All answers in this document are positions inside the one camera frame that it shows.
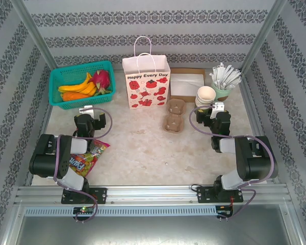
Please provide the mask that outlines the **stack of green paper cups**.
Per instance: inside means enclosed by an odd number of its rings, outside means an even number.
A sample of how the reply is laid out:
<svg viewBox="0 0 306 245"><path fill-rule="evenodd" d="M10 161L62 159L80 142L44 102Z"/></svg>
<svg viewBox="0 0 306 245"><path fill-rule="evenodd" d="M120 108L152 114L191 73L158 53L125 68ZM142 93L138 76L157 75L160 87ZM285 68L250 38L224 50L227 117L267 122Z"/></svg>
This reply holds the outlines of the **stack of green paper cups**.
<svg viewBox="0 0 306 245"><path fill-rule="evenodd" d="M215 90L210 86L202 86L198 89L195 98L195 107L201 107L201 109L207 109L207 107L213 104L216 97Z"/></svg>

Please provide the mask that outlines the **brown pulp cup carrier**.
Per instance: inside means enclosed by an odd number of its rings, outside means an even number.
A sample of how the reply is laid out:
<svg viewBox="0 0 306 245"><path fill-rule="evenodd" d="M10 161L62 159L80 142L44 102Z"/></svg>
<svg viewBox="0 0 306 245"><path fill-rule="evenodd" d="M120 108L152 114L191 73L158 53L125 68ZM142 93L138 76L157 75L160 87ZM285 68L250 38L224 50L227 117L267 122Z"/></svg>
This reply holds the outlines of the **brown pulp cup carrier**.
<svg viewBox="0 0 306 245"><path fill-rule="evenodd" d="M186 102L180 99L170 99L167 103L168 115L165 116L163 129L169 133L180 133L184 129L183 115L186 112Z"/></svg>

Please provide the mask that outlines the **white red-printed paper bag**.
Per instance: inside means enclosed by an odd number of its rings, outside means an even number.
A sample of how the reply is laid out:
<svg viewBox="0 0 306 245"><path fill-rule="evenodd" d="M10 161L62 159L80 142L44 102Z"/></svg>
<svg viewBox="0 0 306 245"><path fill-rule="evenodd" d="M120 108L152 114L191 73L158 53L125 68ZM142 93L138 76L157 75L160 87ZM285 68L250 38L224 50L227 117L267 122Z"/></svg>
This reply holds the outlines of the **white red-printed paper bag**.
<svg viewBox="0 0 306 245"><path fill-rule="evenodd" d="M122 60L130 109L167 102L171 70L165 55L141 53Z"/></svg>

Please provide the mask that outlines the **brown cardboard napkin box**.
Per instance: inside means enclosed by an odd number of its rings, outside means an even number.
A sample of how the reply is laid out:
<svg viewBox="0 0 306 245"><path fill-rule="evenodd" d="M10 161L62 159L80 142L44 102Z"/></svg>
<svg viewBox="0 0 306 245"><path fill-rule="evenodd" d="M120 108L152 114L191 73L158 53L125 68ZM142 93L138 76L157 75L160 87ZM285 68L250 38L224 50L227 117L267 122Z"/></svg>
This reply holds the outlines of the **brown cardboard napkin box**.
<svg viewBox="0 0 306 245"><path fill-rule="evenodd" d="M206 73L203 69L199 69L199 68L195 68L195 69L175 69L175 70L171 70L171 74L202 74L204 76L204 81L206 78ZM185 101L186 103L193 103L195 102L195 98L196 96L171 96L171 99L180 99Z"/></svg>

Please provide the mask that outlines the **mint green holder cup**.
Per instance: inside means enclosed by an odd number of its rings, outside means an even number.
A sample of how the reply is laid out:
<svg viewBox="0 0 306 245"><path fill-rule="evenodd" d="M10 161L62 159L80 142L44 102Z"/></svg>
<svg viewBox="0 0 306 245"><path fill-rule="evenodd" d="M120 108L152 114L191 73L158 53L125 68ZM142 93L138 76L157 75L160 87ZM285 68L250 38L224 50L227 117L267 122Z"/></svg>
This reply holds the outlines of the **mint green holder cup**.
<svg viewBox="0 0 306 245"><path fill-rule="evenodd" d="M229 94L231 93L231 90L221 90L217 88L214 83L212 83L211 87L215 90L216 96L214 101L216 102L225 101L228 98Z"/></svg>

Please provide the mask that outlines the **white paper napkins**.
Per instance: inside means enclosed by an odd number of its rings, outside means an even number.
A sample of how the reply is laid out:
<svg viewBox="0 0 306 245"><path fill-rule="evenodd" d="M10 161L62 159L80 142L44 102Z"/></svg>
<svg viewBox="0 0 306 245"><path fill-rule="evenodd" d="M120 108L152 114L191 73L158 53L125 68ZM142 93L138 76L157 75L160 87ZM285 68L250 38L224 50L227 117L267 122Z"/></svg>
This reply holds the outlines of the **white paper napkins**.
<svg viewBox="0 0 306 245"><path fill-rule="evenodd" d="M204 84L202 74L172 73L170 76L170 95L196 96L198 89Z"/></svg>

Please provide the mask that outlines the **colourful fruit candy bag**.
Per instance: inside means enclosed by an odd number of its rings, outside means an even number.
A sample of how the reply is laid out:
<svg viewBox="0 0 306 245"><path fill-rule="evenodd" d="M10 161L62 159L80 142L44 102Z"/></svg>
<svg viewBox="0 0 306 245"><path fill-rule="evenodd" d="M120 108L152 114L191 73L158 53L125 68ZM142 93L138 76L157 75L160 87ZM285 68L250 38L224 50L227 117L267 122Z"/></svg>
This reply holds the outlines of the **colourful fruit candy bag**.
<svg viewBox="0 0 306 245"><path fill-rule="evenodd" d="M78 175L86 177L94 168L99 157L109 147L108 143L92 140L86 153L70 155L69 167Z"/></svg>

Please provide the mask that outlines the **white wrapped straw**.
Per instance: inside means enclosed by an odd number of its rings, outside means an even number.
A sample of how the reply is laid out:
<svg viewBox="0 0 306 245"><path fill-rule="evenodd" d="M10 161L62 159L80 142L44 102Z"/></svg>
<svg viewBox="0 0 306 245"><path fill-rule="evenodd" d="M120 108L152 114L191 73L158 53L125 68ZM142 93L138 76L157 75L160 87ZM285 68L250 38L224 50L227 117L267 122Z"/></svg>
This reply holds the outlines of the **white wrapped straw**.
<svg viewBox="0 0 306 245"><path fill-rule="evenodd" d="M235 80L230 82L229 89L234 89L237 85L239 85L242 81L242 76L238 76Z"/></svg>
<svg viewBox="0 0 306 245"><path fill-rule="evenodd" d="M228 80L228 77L232 74L234 68L229 65L226 70L225 70L225 73L224 73L224 76L223 76L223 83L222 83L222 88L224 89L226 84L227 84L227 80Z"/></svg>
<svg viewBox="0 0 306 245"><path fill-rule="evenodd" d="M225 87L226 90L230 90L230 88L229 88L230 82L235 80L238 76L241 76L241 71L240 70L235 70L235 71L232 72L232 74L228 77L227 84L226 84L226 87Z"/></svg>
<svg viewBox="0 0 306 245"><path fill-rule="evenodd" d="M216 78L216 75L215 74L213 74L213 73L210 73L210 76L211 76L211 78L212 78L212 84L216 87L216 88L220 88L220 86L219 86L219 80Z"/></svg>
<svg viewBox="0 0 306 245"><path fill-rule="evenodd" d="M219 72L223 72L224 66L222 64L213 67L213 74L211 75L214 85L219 89L220 82L219 82Z"/></svg>
<svg viewBox="0 0 306 245"><path fill-rule="evenodd" d="M224 72L226 70L226 67L224 66L224 64L221 62L220 65L218 66L217 69L217 79L219 80L219 86L221 88L221 84L223 82L223 76L224 76Z"/></svg>

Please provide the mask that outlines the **yellow banana bunch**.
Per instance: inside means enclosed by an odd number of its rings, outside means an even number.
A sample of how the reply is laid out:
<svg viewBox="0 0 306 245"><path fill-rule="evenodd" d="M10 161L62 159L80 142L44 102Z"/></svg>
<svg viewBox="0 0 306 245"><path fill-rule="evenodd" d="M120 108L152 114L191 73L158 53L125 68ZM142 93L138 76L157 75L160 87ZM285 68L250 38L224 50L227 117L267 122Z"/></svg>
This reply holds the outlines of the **yellow banana bunch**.
<svg viewBox="0 0 306 245"><path fill-rule="evenodd" d="M58 88L58 91L61 93L77 92L77 93L93 96L97 91L97 87L94 85L91 79L92 79L92 75L90 73L87 73L86 78L83 83L78 84L78 85L60 86Z"/></svg>

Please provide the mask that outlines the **pink dragon fruit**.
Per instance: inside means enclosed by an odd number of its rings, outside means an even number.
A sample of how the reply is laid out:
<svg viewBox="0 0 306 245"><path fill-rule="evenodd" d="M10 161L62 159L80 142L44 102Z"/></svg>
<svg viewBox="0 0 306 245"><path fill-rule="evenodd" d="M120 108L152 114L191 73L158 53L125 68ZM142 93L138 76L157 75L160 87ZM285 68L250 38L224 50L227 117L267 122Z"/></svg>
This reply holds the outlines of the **pink dragon fruit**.
<svg viewBox="0 0 306 245"><path fill-rule="evenodd" d="M109 90L111 85L110 75L106 70L97 70L89 82L92 82L97 88L97 92L94 94L95 96L105 95L112 92Z"/></svg>

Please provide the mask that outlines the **teal plastic basket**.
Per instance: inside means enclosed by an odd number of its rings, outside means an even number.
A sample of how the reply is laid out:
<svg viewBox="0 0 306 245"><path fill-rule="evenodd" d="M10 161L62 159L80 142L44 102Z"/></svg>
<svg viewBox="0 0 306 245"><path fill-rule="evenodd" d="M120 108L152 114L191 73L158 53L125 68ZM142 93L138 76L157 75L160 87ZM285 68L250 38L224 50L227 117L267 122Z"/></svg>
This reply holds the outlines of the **teal plastic basket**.
<svg viewBox="0 0 306 245"><path fill-rule="evenodd" d="M110 93L80 100L63 101L61 93L58 91L59 86L80 84L85 80L86 73L93 75L97 70L102 69L109 73L110 87L108 87L108 90ZM48 90L49 103L52 106L58 106L64 110L110 102L115 92L116 83L114 70L112 63L107 60L57 68L50 73Z"/></svg>

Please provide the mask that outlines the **grey metal sheet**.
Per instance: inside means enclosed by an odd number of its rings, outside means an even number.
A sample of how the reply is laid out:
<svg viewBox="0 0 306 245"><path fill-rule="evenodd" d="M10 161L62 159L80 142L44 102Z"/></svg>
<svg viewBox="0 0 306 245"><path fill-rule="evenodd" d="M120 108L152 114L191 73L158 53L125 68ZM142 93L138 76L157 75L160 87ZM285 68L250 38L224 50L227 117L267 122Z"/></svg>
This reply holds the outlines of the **grey metal sheet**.
<svg viewBox="0 0 306 245"><path fill-rule="evenodd" d="M305 245L286 205L250 205L225 221L212 216L69 216L19 207L4 245Z"/></svg>

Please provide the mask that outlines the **aluminium back rail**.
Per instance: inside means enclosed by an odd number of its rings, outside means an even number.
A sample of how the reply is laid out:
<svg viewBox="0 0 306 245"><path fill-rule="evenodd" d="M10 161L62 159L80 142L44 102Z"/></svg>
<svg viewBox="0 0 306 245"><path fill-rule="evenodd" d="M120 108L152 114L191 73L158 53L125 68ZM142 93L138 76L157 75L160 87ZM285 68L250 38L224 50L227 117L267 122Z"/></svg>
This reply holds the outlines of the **aluminium back rail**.
<svg viewBox="0 0 306 245"><path fill-rule="evenodd" d="M209 74L209 73L213 73L213 69L212 68L206 68L206 69L203 69L205 71L206 74ZM124 75L124 70L123 69L114 69L114 72L115 74L123 74Z"/></svg>

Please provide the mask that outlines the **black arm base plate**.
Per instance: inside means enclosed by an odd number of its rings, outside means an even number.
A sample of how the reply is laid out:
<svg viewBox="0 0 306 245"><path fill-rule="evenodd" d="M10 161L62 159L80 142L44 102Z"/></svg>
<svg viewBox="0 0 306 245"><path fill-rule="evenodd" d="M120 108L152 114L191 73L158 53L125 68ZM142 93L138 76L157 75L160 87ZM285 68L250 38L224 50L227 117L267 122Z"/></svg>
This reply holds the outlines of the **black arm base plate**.
<svg viewBox="0 0 306 245"><path fill-rule="evenodd" d="M106 188L90 188L89 195L94 197L98 204L105 204L107 197ZM63 190L61 204L94 204L94 200L78 192Z"/></svg>
<svg viewBox="0 0 306 245"><path fill-rule="evenodd" d="M238 190L217 190L212 186L199 186L196 194L199 203L243 203L242 192Z"/></svg>

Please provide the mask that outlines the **aluminium frame post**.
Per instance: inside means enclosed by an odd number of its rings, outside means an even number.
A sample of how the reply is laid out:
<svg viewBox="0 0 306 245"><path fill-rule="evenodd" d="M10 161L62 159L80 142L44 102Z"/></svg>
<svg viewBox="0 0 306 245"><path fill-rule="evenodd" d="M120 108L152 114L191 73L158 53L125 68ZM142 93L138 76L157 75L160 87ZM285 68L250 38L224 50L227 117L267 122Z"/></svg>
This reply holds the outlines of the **aluminium frame post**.
<svg viewBox="0 0 306 245"><path fill-rule="evenodd" d="M58 67L57 63L53 55L51 54L39 29L37 28L31 14L27 10L24 1L23 0L10 0L10 2L12 3L14 9L16 10L18 16L20 17L21 21L25 25L29 34L31 35L32 40L34 41L34 43L37 45L38 49L40 50L49 68L51 70L56 69Z"/></svg>
<svg viewBox="0 0 306 245"><path fill-rule="evenodd" d="M273 6L271 7L266 19L258 32L246 58L243 61L241 66L241 71L243 74L247 73L249 70L251 63L254 61L256 55L258 54L263 42L267 38L269 32L272 29L275 21L277 20L278 16L280 15L283 7L285 6L287 0L275 0Z"/></svg>

